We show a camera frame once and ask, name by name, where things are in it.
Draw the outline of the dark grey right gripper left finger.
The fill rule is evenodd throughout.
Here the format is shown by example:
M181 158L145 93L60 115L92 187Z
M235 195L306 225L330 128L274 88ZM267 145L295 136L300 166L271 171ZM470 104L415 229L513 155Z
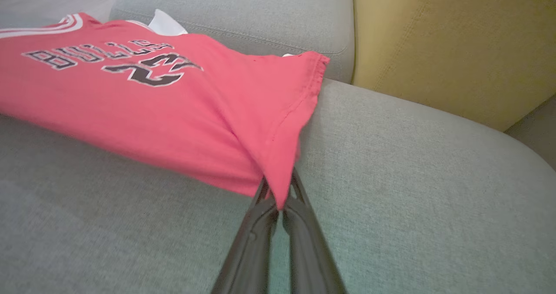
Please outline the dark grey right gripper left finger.
M278 215L268 181L262 179L221 266L212 294L268 293L271 241Z

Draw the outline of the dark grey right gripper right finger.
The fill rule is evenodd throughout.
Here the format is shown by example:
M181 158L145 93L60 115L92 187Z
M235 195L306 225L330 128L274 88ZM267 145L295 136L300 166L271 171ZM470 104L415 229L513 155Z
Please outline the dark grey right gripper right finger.
M282 209L290 241L292 294L347 294L340 271L310 204L297 170Z

